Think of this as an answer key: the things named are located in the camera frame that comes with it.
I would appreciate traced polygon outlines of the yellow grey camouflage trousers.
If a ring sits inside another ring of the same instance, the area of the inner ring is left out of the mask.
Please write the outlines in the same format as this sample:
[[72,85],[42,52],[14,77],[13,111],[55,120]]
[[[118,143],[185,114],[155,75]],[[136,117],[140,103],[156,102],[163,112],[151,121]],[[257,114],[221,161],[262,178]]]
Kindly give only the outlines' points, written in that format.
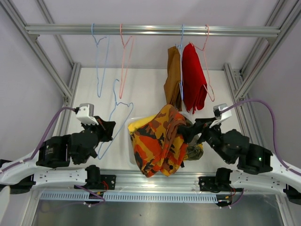
[[187,147],[186,147],[185,156],[181,163],[181,168],[185,167],[184,166],[185,161],[197,161],[203,156],[204,154],[203,145],[202,143],[199,144],[197,143],[199,138],[200,135],[195,135],[189,143],[187,143],[186,141],[184,142],[185,144],[187,144]]

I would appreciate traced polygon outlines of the blue hanger of orange camouflage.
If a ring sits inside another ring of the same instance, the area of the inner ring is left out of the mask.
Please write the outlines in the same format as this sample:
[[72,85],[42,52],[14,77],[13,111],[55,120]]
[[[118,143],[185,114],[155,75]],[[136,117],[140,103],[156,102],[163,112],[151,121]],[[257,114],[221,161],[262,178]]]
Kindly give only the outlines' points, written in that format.
[[107,145],[107,147],[105,148],[105,150],[101,153],[101,150],[102,150],[102,147],[103,147],[103,144],[104,142],[102,142],[99,146],[99,149],[98,149],[98,160],[102,160],[103,157],[106,155],[106,153],[108,152],[109,148],[111,147],[111,145],[114,143],[115,139],[117,138],[117,136],[119,135],[119,133],[121,132],[121,129],[124,128],[124,125],[126,123],[126,121],[129,119],[129,116],[131,115],[133,109],[134,109],[134,103],[133,102],[130,102],[130,103],[124,103],[124,102],[121,102],[121,101],[118,101],[117,99],[117,94],[116,94],[116,83],[117,82],[120,82],[119,79],[115,79],[114,82],[113,82],[113,86],[112,86],[112,91],[113,91],[113,97],[114,97],[114,108],[112,109],[112,111],[110,112],[110,115],[109,115],[109,121],[111,121],[112,119],[112,116],[115,114],[116,112],[116,109],[119,107],[119,106],[126,106],[127,108],[130,108],[130,111],[127,115],[127,117],[124,119],[123,123],[120,125],[118,131],[115,133],[115,135],[113,136],[113,139],[112,141],[109,142],[109,144]]

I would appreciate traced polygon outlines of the pink hanger of yellow camouflage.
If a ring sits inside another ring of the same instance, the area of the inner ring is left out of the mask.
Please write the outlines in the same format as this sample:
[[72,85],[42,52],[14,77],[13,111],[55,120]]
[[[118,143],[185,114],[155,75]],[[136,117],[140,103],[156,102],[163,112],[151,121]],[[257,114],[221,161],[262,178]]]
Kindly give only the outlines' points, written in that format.
[[127,74],[128,74],[128,67],[131,60],[134,42],[135,42],[135,36],[129,36],[127,40],[124,39],[123,36],[123,24],[120,24],[119,32],[120,32],[120,38],[121,43],[123,47],[123,55],[122,55],[122,64],[121,64],[121,76],[120,76],[120,87],[119,87],[119,98],[122,99],[125,83],[127,80]]

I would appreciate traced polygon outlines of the white plastic basket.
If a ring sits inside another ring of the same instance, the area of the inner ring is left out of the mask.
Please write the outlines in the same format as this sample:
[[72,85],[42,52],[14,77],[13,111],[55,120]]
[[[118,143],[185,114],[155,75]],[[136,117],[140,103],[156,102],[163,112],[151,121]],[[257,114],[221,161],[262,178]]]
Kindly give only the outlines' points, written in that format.
[[138,121],[142,118],[145,118],[145,116],[128,118],[126,120],[124,128],[123,128],[124,144],[125,144],[125,148],[126,148],[125,153],[126,153],[126,157],[128,158],[129,165],[131,165],[131,166],[137,166],[137,165],[136,165],[136,161],[135,161],[135,156],[134,156],[134,151],[133,151],[133,147],[132,147],[132,143],[131,143],[131,139],[130,139],[130,133],[128,130],[128,126],[129,126],[129,124],[131,124],[135,121]]

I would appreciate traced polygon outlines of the orange brown camouflage trousers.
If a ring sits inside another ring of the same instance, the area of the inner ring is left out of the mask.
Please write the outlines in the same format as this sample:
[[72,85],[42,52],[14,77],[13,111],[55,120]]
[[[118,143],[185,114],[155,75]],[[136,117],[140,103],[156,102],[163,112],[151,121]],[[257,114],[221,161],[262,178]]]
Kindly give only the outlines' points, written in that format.
[[180,168],[187,144],[177,130],[185,124],[184,116],[166,105],[153,120],[130,134],[136,164],[147,178],[158,172],[168,177]]

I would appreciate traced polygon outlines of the blue hanger of brown trousers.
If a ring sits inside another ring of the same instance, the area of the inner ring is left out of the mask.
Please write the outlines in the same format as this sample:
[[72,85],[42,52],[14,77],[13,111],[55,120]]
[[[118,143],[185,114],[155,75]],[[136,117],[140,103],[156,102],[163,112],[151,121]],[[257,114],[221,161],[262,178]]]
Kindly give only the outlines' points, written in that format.
[[181,100],[184,99],[184,93],[183,93],[183,74],[182,74],[182,52],[183,52],[183,37],[184,37],[184,24],[182,24],[181,27],[181,40],[178,45],[176,45],[177,49],[179,50],[180,53],[180,95],[181,95]]

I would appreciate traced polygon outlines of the red trousers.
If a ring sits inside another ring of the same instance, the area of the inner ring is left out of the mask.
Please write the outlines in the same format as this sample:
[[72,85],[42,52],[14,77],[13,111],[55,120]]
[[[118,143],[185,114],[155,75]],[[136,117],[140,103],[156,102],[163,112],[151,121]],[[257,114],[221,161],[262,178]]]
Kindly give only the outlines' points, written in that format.
[[207,82],[192,43],[182,53],[183,102],[188,112],[202,110],[207,96]]

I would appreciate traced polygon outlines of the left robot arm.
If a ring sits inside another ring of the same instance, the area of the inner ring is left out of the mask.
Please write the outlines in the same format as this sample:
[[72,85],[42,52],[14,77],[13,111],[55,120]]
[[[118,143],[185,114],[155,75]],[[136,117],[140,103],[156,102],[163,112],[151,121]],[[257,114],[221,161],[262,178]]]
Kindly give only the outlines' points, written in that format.
[[94,117],[95,124],[82,124],[83,130],[44,141],[37,151],[16,160],[0,161],[0,187],[9,186],[12,194],[23,194],[42,186],[73,187],[79,189],[109,189],[99,167],[90,165],[68,169],[69,165],[84,164],[96,158],[96,147],[113,140],[115,121]]

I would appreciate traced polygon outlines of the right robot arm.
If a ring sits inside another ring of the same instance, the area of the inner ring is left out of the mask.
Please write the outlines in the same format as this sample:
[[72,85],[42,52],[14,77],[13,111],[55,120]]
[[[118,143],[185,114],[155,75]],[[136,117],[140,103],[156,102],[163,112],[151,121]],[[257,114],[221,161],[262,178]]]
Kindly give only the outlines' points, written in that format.
[[186,143],[200,135],[197,143],[206,142],[226,164],[236,169],[218,168],[213,177],[199,177],[201,191],[212,193],[246,189],[279,192],[294,204],[301,203],[301,178],[284,168],[268,149],[251,144],[249,137],[235,129],[222,133],[221,126],[212,118],[196,119],[191,126],[180,126],[178,131]]

